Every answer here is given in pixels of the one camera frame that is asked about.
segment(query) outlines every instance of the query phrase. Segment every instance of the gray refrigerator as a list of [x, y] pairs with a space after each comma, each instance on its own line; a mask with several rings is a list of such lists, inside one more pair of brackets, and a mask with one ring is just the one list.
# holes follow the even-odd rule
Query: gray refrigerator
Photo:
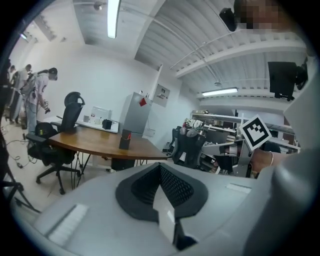
[[[141, 106], [143, 98], [146, 104]], [[119, 120], [120, 133], [125, 129], [131, 131], [132, 137], [142, 137], [152, 103], [152, 100], [136, 92], [126, 97]]]

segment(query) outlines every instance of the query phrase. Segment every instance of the white wall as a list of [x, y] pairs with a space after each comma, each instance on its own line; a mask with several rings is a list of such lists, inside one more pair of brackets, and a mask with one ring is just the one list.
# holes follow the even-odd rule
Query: white wall
[[[259, 112], [259, 111], [249, 111], [249, 110], [237, 110], [238, 117], [245, 117], [245, 118], [253, 118], [256, 115], [259, 115], [265, 123], [272, 124], [272, 125], [283, 125], [285, 123], [285, 117], [283, 114], [274, 114], [274, 113], [266, 113], [266, 112]], [[278, 133], [278, 139], [283, 138], [283, 132]]]
[[19, 37], [16, 42], [9, 59], [11, 60], [11, 65], [15, 65], [16, 70], [20, 70], [23, 68], [21, 66], [21, 56], [24, 55], [25, 49], [28, 46], [28, 42], [23, 38]]
[[153, 103], [146, 128], [156, 132], [154, 137], [146, 138], [162, 150], [167, 142], [172, 141], [172, 129], [182, 126], [184, 120], [190, 118], [191, 111], [199, 109], [200, 102], [167, 68], [162, 69], [157, 83], [169, 89], [170, 95], [166, 107]]
[[119, 120], [127, 95], [143, 91], [151, 93], [159, 83], [170, 90], [166, 107], [152, 105], [147, 128], [155, 130], [148, 138], [162, 149], [172, 140], [172, 129], [181, 126], [192, 110], [199, 109], [199, 101], [182, 81], [175, 78], [167, 68], [160, 73], [133, 59], [120, 58], [112, 52], [90, 45], [76, 43], [36, 43], [25, 64], [40, 71], [55, 67], [58, 80], [49, 81], [43, 97], [49, 102], [51, 112], [38, 114], [42, 121], [56, 115], [63, 115], [64, 99], [69, 92], [77, 91], [85, 100], [79, 118], [89, 115], [93, 106], [112, 110], [112, 119]]
[[106, 50], [76, 43], [36, 43], [25, 63], [36, 71], [55, 67], [58, 80], [49, 81], [43, 97], [51, 112], [38, 120], [63, 115], [64, 99], [77, 91], [85, 100], [79, 118], [89, 115], [93, 106], [112, 110], [112, 119], [119, 120], [126, 96], [148, 92], [157, 71], [136, 60], [114, 56]]

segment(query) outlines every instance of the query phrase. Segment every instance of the ceiling beam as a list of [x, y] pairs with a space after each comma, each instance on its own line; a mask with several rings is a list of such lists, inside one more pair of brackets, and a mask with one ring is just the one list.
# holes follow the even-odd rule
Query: ceiling beam
[[156, 14], [158, 13], [158, 11], [160, 10], [161, 6], [165, 3], [166, 0], [157, 0], [156, 3], [154, 4], [152, 10], [150, 11], [150, 13], [148, 14], [148, 16], [146, 15], [146, 20], [143, 24], [143, 27], [139, 33], [139, 36], [135, 42], [135, 45], [133, 47], [133, 50], [132, 50], [132, 54], [131, 54], [131, 57], [132, 58], [135, 58], [136, 54], [137, 54], [137, 51], [139, 49], [139, 46], [142, 42], [142, 39], [144, 38], [151, 22], [154, 20], [154, 16], [156, 16]]
[[51, 42], [55, 38], [55, 35], [51, 33], [50, 29], [47, 27], [45, 21], [42, 19], [40, 15], [37, 16], [33, 21], [37, 25], [39, 30], [42, 32], [42, 34], [44, 34], [44, 36], [48, 39], [49, 42]]
[[220, 61], [231, 59], [234, 57], [240, 57], [248, 54], [266, 53], [266, 52], [305, 52], [306, 45], [301, 41], [293, 40], [274, 40], [255, 42], [250, 44], [244, 44], [239, 47], [230, 48], [213, 54], [204, 59], [179, 70], [176, 72], [176, 77], [180, 78], [186, 74], [189, 74], [195, 70], [201, 69], [206, 65], [214, 64]]
[[221, 97], [200, 101], [201, 109], [219, 108], [226, 110], [250, 110], [282, 114], [291, 104], [286, 99], [258, 97]]
[[[298, 97], [299, 92], [293, 92], [293, 97]], [[197, 99], [225, 99], [226, 97], [221, 98], [222, 95], [217, 95], [217, 96], [203, 96], [202, 93], [197, 93], [196, 97]], [[267, 97], [270, 99], [270, 97], [274, 97], [275, 93], [274, 92], [270, 92], [269, 89], [238, 89], [238, 92], [236, 93], [230, 93], [228, 94], [229, 98], [232, 96], [242, 96], [242, 97], [252, 97], [254, 96], [256, 99], [260, 99], [260, 98], [264, 98]]]

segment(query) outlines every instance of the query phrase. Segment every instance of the floor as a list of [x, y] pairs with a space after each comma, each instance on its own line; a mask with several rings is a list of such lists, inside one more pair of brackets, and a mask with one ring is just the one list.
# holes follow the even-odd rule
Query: floor
[[[47, 170], [50, 166], [44, 166], [42, 161], [36, 161], [36, 163], [29, 162], [27, 154], [27, 143], [23, 141], [23, 133], [27, 134], [27, 130], [22, 130], [21, 127], [17, 127], [15, 124], [9, 124], [4, 119], [1, 121], [2, 134], [6, 140], [7, 150], [10, 154], [9, 167], [13, 176], [17, 182], [22, 183], [24, 187], [24, 195], [30, 201], [34, 208], [39, 211], [43, 211], [45, 208], [50, 206], [53, 202], [58, 200], [63, 195], [60, 194], [59, 182], [55, 173], [51, 173], [41, 179], [41, 184], [36, 183], [36, 177], [40, 173]], [[83, 156], [83, 160], [87, 159], [86, 154]], [[104, 160], [98, 157], [99, 166], [109, 166], [110, 160]], [[19, 168], [17, 163], [20, 163], [23, 168]], [[73, 161], [72, 165], [75, 167], [76, 160]], [[105, 168], [87, 166], [83, 177], [80, 180], [79, 186], [84, 182], [102, 175], [112, 175], [107, 172]], [[71, 176], [69, 172], [61, 172], [61, 179], [65, 193], [67, 194], [72, 190]], [[17, 192], [15, 195], [17, 198], [21, 198]], [[38, 214], [27, 209], [26, 207], [19, 207], [15, 203], [12, 203], [12, 210], [18, 211], [18, 214], [32, 224], [37, 218]]]

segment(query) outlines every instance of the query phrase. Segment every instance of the ceiling light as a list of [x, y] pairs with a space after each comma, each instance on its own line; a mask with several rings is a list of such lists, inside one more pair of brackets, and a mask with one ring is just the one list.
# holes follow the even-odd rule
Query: ceiling light
[[117, 25], [118, 25], [120, 3], [121, 3], [121, 0], [108, 1], [107, 29], [108, 29], [108, 37], [112, 39], [115, 39], [117, 37]]
[[22, 37], [24, 40], [27, 40], [27, 36], [25, 34], [20, 34], [20, 37]]
[[231, 87], [231, 88], [226, 88], [226, 89], [205, 91], [202, 93], [202, 95], [203, 96], [212, 96], [212, 95], [220, 95], [220, 94], [234, 94], [237, 92], [238, 92], [237, 87]]

